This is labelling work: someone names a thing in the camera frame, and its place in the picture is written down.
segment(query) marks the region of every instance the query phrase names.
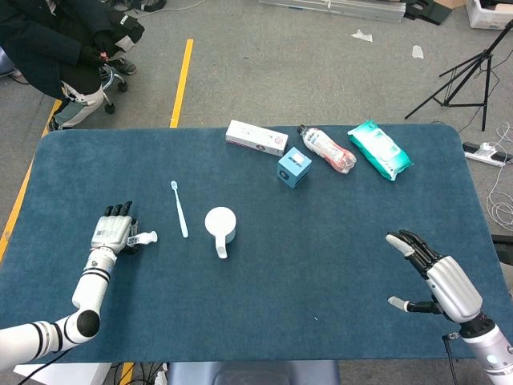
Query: white robotic arm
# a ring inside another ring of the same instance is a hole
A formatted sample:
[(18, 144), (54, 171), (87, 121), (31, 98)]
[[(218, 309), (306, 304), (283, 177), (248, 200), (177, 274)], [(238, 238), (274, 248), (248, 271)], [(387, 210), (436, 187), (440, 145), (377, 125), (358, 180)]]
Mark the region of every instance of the white robotic arm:
[(457, 261), (440, 255), (409, 231), (388, 233), (386, 240), (422, 275), (434, 300), (413, 303), (390, 297), (388, 302), (406, 312), (445, 314), (461, 326), (459, 335), (491, 382), (512, 385), (513, 347), (495, 322), (481, 312), (483, 299)]
[(55, 323), (38, 321), (0, 330), (0, 371), (50, 352), (67, 351), (96, 336), (116, 254), (122, 250), (135, 252), (138, 244), (157, 241), (155, 232), (135, 236), (137, 221), (128, 216), (130, 206), (131, 201), (109, 206), (99, 218), (91, 253), (71, 299), (76, 312)]

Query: white cable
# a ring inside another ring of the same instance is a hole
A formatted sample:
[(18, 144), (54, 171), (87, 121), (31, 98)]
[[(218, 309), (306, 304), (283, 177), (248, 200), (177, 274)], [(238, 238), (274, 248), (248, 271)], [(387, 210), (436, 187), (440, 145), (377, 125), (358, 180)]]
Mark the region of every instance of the white cable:
[(192, 4), (191, 6), (185, 6), (183, 8), (162, 8), (161, 10), (155, 10), (153, 12), (150, 12), (149, 14), (141, 14), (139, 17), (137, 17), (138, 19), (139, 18), (145, 18), (151, 14), (156, 14), (157, 12), (162, 12), (163, 10), (189, 10), (195, 6), (198, 6), (200, 4), (203, 4), (204, 2), (206, 2), (207, 0), (201, 0), (200, 2), (197, 2), (196, 4)]
[[(508, 131), (510, 130), (510, 124), (508, 122), (500, 124), (495, 132), (497, 136), (500, 138), (497, 143), (490, 143), (490, 146), (495, 146), (496, 148), (500, 148), (505, 154), (507, 158), (506, 149), (500, 144), (503, 140), (505, 142), (513, 142), (513, 139), (507, 136)], [(487, 197), (487, 211), (490, 218), (497, 225), (501, 226), (503, 229), (507, 231), (513, 232), (513, 197), (511, 195), (506, 194), (505, 192), (496, 191), (497, 184), (499, 184), (500, 175), (503, 169), (507, 165), (506, 159), (504, 159), (504, 163), (500, 166), (499, 173), (497, 174), (497, 179), (495, 180), (494, 187), (491, 188), (490, 193)], [(503, 201), (494, 202), (492, 197), (494, 194), (501, 196), (502, 198), (506, 198)]]

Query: toothbrush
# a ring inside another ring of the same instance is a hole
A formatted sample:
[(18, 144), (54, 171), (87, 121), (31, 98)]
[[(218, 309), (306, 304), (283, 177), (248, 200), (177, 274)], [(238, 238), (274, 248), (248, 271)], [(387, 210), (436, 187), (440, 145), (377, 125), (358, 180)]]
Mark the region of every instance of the toothbrush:
[(182, 229), (182, 235), (184, 236), (184, 238), (187, 238), (189, 236), (189, 232), (187, 230), (187, 224), (185, 223), (184, 211), (182, 210), (180, 199), (178, 199), (178, 184), (175, 180), (171, 181), (171, 188), (175, 192), (176, 209), (178, 210), (178, 218), (180, 219), (180, 228)]

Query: gray carpet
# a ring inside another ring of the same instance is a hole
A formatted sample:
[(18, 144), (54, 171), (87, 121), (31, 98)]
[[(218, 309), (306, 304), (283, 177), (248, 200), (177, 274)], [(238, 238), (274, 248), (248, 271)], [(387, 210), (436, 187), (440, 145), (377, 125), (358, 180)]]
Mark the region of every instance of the gray carpet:
[[(169, 3), (181, 7), (191, 1)], [(130, 55), (139, 72), (128, 79), (129, 92), (109, 91), (116, 114), (98, 111), (81, 127), (168, 127), (187, 38), (195, 39), (195, 45), (181, 127), (225, 126), (230, 119), (258, 125), (359, 124), (366, 119), (400, 123), (441, 84), (439, 73), (482, 51), (498, 34), (472, 30), (465, 8), (441, 26), (407, 19), (396, 25), (263, 6), (256, 0), (207, 0), (190, 10), (143, 20), (147, 35)], [(374, 42), (350, 37), (358, 28), (373, 34)], [(507, 56), (512, 39), (507, 36), (497, 48), (495, 63)], [(411, 57), (414, 44), (422, 47), (425, 59)], [(500, 84), (490, 98), (487, 131), (479, 130), (479, 114), (461, 134), (463, 141), (492, 141), (495, 125), (513, 123), (511, 60), (495, 70)], [(483, 80), (469, 83), (458, 101), (480, 101)], [(31, 87), (0, 79), (2, 228), (52, 103)], [(472, 115), (473, 108), (443, 109), (430, 103), (410, 121), (441, 120), (461, 129)], [(513, 152), (513, 146), (507, 148)], [(484, 207), (498, 169), (469, 165)], [(507, 192), (511, 187), (513, 173), (506, 171), (500, 188)], [(505, 233), (491, 222), (489, 226), (493, 233)], [(349, 361), (341, 367), (345, 385), (450, 383), (445, 361)], [(461, 385), (488, 383), (472, 360), (460, 361), (456, 370)], [(0, 374), (0, 383), (17, 382)]]

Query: teal package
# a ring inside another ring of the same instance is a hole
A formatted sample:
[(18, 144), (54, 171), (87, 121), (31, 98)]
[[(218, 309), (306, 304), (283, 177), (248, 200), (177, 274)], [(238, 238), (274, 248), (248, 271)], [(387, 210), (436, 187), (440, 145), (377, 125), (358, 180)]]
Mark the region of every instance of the teal package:
[(367, 160), (388, 180), (394, 181), (402, 170), (413, 164), (408, 155), (372, 120), (367, 120), (352, 129), (347, 135)]

